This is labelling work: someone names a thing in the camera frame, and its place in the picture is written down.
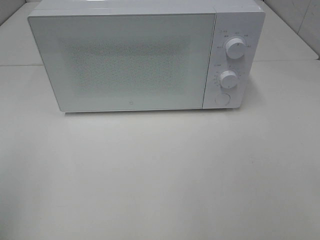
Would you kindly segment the white microwave door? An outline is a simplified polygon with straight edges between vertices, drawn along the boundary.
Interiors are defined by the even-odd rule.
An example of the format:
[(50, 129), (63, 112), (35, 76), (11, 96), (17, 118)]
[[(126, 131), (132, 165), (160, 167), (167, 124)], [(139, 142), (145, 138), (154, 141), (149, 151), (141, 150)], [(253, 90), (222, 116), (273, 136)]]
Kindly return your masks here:
[(31, 16), (62, 112), (200, 109), (215, 15)]

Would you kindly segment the round white door button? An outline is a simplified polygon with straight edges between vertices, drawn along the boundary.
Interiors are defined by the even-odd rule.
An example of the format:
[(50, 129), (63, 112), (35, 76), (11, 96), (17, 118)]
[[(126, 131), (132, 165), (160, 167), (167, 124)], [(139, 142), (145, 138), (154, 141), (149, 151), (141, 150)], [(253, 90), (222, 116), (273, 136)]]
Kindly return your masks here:
[(215, 104), (217, 106), (227, 106), (230, 103), (231, 96), (227, 93), (218, 94), (215, 97)]

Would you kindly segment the white control knob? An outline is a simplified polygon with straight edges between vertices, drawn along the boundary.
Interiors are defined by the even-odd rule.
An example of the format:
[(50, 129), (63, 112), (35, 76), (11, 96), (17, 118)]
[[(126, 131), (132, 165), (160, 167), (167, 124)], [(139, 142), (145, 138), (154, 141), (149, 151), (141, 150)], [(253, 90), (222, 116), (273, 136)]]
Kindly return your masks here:
[(231, 89), (238, 84), (238, 76), (232, 70), (224, 71), (219, 76), (220, 86), (224, 89)]
[(226, 55), (233, 60), (241, 58), (246, 51), (246, 43), (240, 37), (234, 37), (225, 43)]

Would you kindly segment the white microwave oven body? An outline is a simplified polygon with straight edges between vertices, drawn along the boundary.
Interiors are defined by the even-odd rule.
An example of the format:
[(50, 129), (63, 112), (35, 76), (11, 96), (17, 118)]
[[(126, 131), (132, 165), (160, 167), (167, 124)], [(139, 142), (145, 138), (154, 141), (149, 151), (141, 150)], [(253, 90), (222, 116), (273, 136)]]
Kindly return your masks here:
[[(265, 12), (253, 0), (43, 0), (27, 20), (29, 23), (29, 17), (200, 14), (214, 14), (215, 20), (203, 105), (199, 109), (238, 108), (265, 20)], [(244, 55), (238, 59), (229, 58), (225, 49), (226, 42), (234, 37), (242, 38), (246, 45)], [(224, 71), (237, 74), (235, 87), (221, 87), (220, 74)], [(230, 95), (228, 105), (216, 105), (219, 94)]]

